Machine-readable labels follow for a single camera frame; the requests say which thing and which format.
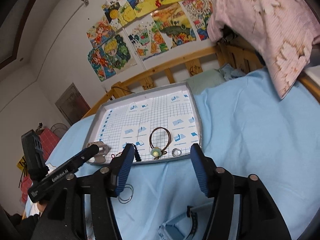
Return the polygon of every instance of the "wooden headboard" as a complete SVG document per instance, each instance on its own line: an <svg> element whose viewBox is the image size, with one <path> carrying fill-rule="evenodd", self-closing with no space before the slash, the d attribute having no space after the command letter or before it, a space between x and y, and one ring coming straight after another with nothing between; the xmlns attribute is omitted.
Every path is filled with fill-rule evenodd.
<svg viewBox="0 0 320 240"><path fill-rule="evenodd" d="M95 114L99 107L110 100L112 97L119 98L126 95L130 95L132 92L128 86L140 83L144 90L151 89L155 87L152 80L152 75L164 72L168 78L170 84L175 83L174 77L170 68L184 64L189 72L190 76L201 73L202 67L200 63L200 58L208 56L211 54L216 54L219 65L222 66L225 63L229 63L235 69L241 69L244 73L249 73L251 71L263 68L257 55L253 49L243 49L241 47L233 45L223 45L218 44L216 46L201 49L193 53L177 57L175 59L169 60L151 69L148 69L132 78L127 79L123 82L115 83L111 89L106 93L85 115L83 118ZM316 98L320 103L320 87L304 72L302 72L298 80L310 91L310 93Z"/></svg>

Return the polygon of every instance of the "pink garment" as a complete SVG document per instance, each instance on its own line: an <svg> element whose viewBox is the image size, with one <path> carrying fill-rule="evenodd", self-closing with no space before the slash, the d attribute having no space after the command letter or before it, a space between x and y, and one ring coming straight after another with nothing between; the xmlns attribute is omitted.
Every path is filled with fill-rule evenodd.
<svg viewBox="0 0 320 240"><path fill-rule="evenodd" d="M224 25L262 55L281 99L320 42L320 24L304 0L217 0L208 24L213 42L222 38Z"/></svg>

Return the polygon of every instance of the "grid pattern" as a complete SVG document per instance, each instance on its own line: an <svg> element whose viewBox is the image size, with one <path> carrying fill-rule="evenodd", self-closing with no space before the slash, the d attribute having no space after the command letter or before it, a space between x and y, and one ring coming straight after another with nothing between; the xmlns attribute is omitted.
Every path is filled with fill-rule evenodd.
<svg viewBox="0 0 320 240"><path fill-rule="evenodd" d="M143 123L150 123L150 133L157 127L164 127L168 129L168 117L181 116L192 114L190 101L183 101L176 104L168 104L167 95L154 97L152 99L152 107L149 111L135 114L126 114L129 105L117 107L108 110L103 117L103 121L100 125L99 132L96 136L96 141L103 141L110 148L109 153L105 156L106 163L110 163L112 160L111 155L116 155L118 153L120 137L122 127L124 125L140 125ZM168 142L168 135L166 131L159 129L155 131L152 135L152 143L154 147L159 147L163 149ZM175 147L168 147L166 155L162 155L161 159L167 159L172 157L171 151ZM190 153L190 148L181 148L182 155ZM141 154L140 157L142 161L153 160L153 156L149 153Z"/></svg>

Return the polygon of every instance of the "red cloth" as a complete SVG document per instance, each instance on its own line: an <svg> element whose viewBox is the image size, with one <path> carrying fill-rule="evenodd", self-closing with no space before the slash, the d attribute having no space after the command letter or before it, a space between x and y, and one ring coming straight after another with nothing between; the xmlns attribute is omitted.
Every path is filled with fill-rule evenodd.
<svg viewBox="0 0 320 240"><path fill-rule="evenodd" d="M52 153L53 149L56 147L60 138L56 136L53 132L51 132L48 128L45 128L44 131L40 134L40 141L43 150L43 159L46 162ZM27 202L28 199L28 189L32 185L32 180L30 176L26 176L22 179L20 189L22 191L21 202L24 204Z"/></svg>

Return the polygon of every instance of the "metal screw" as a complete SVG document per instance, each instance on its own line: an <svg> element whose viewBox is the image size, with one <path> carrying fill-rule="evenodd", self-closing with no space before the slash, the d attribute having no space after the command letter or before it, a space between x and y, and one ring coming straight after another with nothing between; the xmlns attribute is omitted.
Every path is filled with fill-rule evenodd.
<svg viewBox="0 0 320 240"><path fill-rule="evenodd" d="M257 181L257 180L259 179L258 176L255 175L255 174L251 174L251 175L249 176L249 178L252 179L252 180L254 180L254 181Z"/></svg>
<svg viewBox="0 0 320 240"><path fill-rule="evenodd" d="M100 169L100 172L101 173L107 173L109 171L109 168L108 167L102 167L101 169Z"/></svg>
<svg viewBox="0 0 320 240"><path fill-rule="evenodd" d="M69 174L67 174L66 179L72 180L74 177L75 177L75 175L73 173L69 173Z"/></svg>
<svg viewBox="0 0 320 240"><path fill-rule="evenodd" d="M217 173L224 173L226 170L224 169L224 168L222 168L222 167L218 167L218 168L216 168L216 172Z"/></svg>

